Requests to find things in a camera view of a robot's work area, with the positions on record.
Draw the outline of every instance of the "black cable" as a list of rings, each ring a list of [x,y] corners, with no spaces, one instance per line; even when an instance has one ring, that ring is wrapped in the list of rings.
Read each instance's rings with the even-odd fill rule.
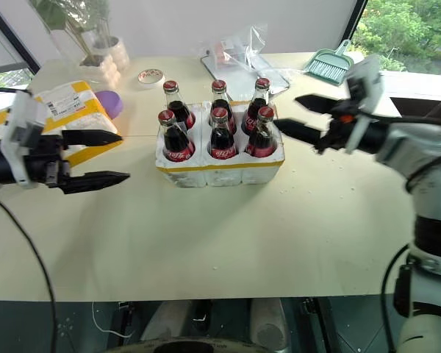
[[[389,321],[389,313],[387,312],[386,300],[385,300],[385,288],[387,286],[387,280],[389,279],[390,272],[392,267],[394,267],[398,258],[409,248],[409,244],[406,244],[402,249],[400,249],[397,254],[391,259],[389,265],[387,266],[387,270],[385,271],[384,278],[382,279],[381,286],[381,314],[382,321],[384,325],[385,338],[387,340],[387,346],[389,347],[389,353],[395,353],[394,341],[392,338],[392,331],[390,330],[390,321]]]
[[[431,169],[434,166],[439,165],[439,164],[441,164],[441,156],[439,156],[438,158],[435,158],[431,162],[426,163],[425,165],[422,165],[421,167],[419,167],[419,169],[417,169],[415,172],[413,172],[413,174],[410,174],[409,178],[406,180],[405,190],[408,193],[411,193],[412,189],[413,189],[413,187],[412,187],[413,180],[415,180],[417,177],[423,175],[429,169]]]
[[[17,88],[7,88],[7,87],[0,87],[0,92],[3,92],[3,93],[26,92],[26,93],[31,94],[30,90],[19,90]]]
[[[398,116],[382,116],[382,115],[374,115],[372,113],[365,112],[364,110],[359,110],[359,114],[363,114],[369,118],[375,119],[377,121],[381,121],[386,124],[430,124],[430,125],[439,125],[441,126],[440,118],[432,118],[431,116],[422,118],[420,116],[413,115],[403,115],[402,117]]]
[[[20,230],[21,234],[23,234],[23,236],[25,237],[26,241],[31,247],[32,252],[36,256],[36,259],[39,262],[39,266],[41,267],[41,271],[43,272],[44,277],[46,279],[47,291],[49,292],[49,298],[51,301],[51,314],[52,314],[51,353],[55,353],[57,347],[57,311],[56,311],[56,299],[54,296],[54,290],[52,289],[51,278],[49,277],[49,273],[46,270],[46,266],[44,265],[43,259],[39,255],[39,252],[37,252],[35,244],[33,243],[28,233],[26,233],[26,230],[24,230],[24,228],[21,226],[18,219],[16,219],[13,213],[7,208],[7,206],[2,204],[1,201],[0,201],[0,208],[3,209],[3,211],[5,211],[6,214],[8,214],[12,222],[16,225],[16,227]]]

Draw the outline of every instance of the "red bottle cap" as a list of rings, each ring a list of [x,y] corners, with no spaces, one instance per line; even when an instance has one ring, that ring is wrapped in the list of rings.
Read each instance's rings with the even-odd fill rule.
[[[274,110],[272,107],[266,106],[266,107],[261,107],[258,110],[258,118],[262,119],[262,120],[268,120],[268,121],[272,121],[274,118]]]
[[[212,90],[215,91],[222,91],[227,89],[227,84],[225,81],[223,81],[222,79],[216,79],[213,83],[212,83]]]
[[[159,122],[163,125],[169,124],[175,120],[175,113],[171,110],[163,110],[159,113]]]
[[[227,121],[228,115],[229,113],[226,108],[215,108],[212,111],[212,120],[214,122],[223,123],[224,121]]]
[[[165,92],[174,92],[178,89],[178,84],[176,83],[176,81],[166,81],[163,84],[163,89],[165,90]]]
[[[261,89],[267,89],[270,87],[270,80],[266,79],[264,77],[260,77],[256,82],[255,82],[255,87],[256,88],[261,88]]]

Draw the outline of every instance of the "green dustpan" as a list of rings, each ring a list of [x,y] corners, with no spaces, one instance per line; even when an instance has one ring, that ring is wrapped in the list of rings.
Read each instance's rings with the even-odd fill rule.
[[[304,68],[305,73],[333,85],[341,85],[346,71],[353,65],[353,60],[343,55],[350,44],[351,41],[345,39],[336,51],[331,49],[317,51]]]

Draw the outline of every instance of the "window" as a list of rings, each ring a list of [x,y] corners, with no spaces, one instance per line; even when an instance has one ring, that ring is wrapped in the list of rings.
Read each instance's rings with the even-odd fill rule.
[[[382,70],[441,75],[441,0],[369,0],[351,39]]]

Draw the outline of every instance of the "table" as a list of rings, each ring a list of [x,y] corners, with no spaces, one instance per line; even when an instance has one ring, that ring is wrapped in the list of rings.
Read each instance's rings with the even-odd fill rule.
[[[268,54],[276,67],[301,68],[312,53]],[[31,89],[60,79],[45,65]],[[44,186],[12,185],[0,199],[32,235],[58,301],[145,301],[268,296],[341,296],[379,292],[384,269],[412,236],[403,179],[357,152],[327,151],[284,138],[286,161],[266,185],[175,188],[154,167],[162,90],[141,91],[136,73],[160,68],[188,103],[210,98],[212,78],[192,57],[132,61],[118,92],[126,108],[115,123],[123,144],[78,165],[73,175],[113,170],[131,177],[111,188],[64,196]],[[335,87],[294,74],[275,98],[280,117],[324,128],[326,117],[292,103]],[[381,114],[398,114],[383,97]],[[0,300],[47,300],[36,260],[0,211]]]

